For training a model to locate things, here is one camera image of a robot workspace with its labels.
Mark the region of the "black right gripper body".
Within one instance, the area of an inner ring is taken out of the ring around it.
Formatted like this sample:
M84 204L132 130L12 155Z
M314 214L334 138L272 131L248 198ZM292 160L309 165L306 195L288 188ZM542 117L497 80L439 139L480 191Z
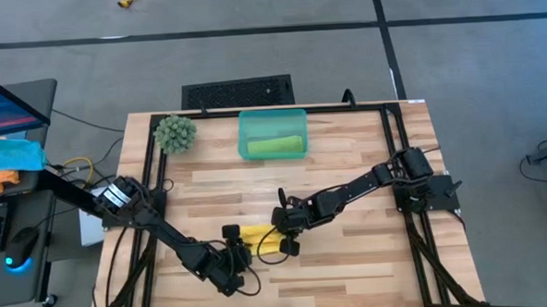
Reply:
M314 196L306 199L299 199L295 196L288 196L286 200L286 231L302 231L317 227L320 219L317 216L317 209L313 205Z

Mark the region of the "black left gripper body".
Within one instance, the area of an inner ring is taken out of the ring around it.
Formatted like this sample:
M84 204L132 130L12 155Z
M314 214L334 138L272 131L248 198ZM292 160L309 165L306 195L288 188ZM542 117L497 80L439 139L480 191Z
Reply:
M247 271L252 262L249 245L242 240L227 240L225 244L228 251L229 269L234 272Z

